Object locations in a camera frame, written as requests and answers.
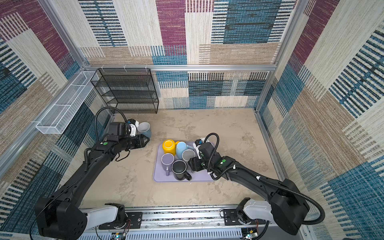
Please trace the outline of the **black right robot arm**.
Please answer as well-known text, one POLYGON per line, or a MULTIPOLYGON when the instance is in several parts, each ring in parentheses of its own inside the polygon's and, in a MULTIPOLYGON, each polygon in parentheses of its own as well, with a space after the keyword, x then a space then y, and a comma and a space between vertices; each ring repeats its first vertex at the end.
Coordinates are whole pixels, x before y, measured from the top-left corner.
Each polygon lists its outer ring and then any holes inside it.
POLYGON ((193 171, 206 171, 209 176, 236 182, 267 201, 258 204, 244 198, 236 208, 236 218, 248 225, 254 220, 271 221, 290 235, 296 235, 309 212, 306 200, 297 195, 298 188, 290 180, 279 181, 260 175, 235 159, 216 152, 212 143, 196 140, 193 147, 197 157, 190 160, 193 171))

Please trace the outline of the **grey ceramic mug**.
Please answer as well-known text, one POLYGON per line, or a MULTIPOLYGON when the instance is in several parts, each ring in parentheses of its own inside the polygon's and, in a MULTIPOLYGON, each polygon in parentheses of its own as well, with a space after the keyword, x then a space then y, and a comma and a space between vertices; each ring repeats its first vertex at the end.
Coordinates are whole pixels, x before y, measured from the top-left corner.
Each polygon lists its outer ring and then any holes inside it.
POLYGON ((190 169, 191 167, 189 166, 189 161, 196 157, 196 152, 192 149, 187 149, 183 151, 182 153, 182 160, 186 163, 187 169, 190 169))

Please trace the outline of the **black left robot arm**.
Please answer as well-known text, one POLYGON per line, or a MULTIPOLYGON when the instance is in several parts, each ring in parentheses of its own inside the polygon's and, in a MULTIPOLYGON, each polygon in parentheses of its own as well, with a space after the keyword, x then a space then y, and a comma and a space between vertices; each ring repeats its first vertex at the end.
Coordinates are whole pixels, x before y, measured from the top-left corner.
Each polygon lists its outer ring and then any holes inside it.
POLYGON ((132 120, 113 122, 108 132, 85 149, 84 161, 77 171, 48 198, 35 205, 40 236, 59 240, 77 240, 84 231, 120 219, 126 220, 122 207, 105 205, 94 211, 79 209, 85 194, 103 169, 122 151, 144 148, 150 138, 137 133, 132 120))

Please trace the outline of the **lavender plastic tray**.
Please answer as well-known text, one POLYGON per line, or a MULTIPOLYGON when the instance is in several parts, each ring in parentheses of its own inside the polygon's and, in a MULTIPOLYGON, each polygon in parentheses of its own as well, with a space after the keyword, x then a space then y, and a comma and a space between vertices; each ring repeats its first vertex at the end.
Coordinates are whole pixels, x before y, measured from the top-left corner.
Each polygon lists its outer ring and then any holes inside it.
MULTIPOLYGON (((171 183, 178 182, 174 177, 174 174, 170 172, 170 175, 167 176, 165 170, 163 169, 161 158, 164 155, 164 150, 162 148, 162 143, 158 144, 157 155, 153 173, 153 180, 157 183, 171 183)), ((202 170, 199 172, 192 172, 190 167, 188 167, 187 172, 192 176, 191 182, 213 182, 210 175, 207 173, 207 170, 202 170)))

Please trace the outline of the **blue floral dotted mug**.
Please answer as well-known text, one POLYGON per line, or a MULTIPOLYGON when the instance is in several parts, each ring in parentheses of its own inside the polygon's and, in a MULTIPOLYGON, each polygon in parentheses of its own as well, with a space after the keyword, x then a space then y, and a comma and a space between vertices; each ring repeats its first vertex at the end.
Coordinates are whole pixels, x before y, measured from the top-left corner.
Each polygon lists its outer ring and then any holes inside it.
POLYGON ((148 122, 140 123, 137 130, 138 130, 138 133, 146 136, 147 138, 151 138, 152 136, 151 125, 148 122))

